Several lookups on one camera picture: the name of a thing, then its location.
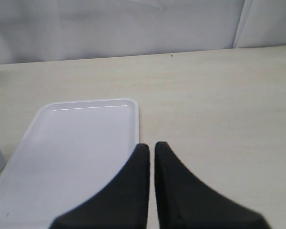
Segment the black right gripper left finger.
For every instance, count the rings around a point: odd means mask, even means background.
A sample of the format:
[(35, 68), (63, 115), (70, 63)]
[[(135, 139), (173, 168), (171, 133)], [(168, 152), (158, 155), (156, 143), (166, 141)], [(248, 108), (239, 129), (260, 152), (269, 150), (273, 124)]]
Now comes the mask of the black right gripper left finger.
[(51, 229), (144, 229), (150, 194), (150, 150), (138, 144), (119, 173), (96, 195), (58, 216)]

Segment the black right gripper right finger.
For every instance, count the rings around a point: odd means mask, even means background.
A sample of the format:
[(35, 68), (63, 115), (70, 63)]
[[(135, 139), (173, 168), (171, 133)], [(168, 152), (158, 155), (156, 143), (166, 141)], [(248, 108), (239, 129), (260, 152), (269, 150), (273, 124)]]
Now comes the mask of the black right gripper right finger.
[(224, 197), (197, 178), (167, 142), (155, 145), (154, 186), (161, 229), (268, 229), (258, 212)]

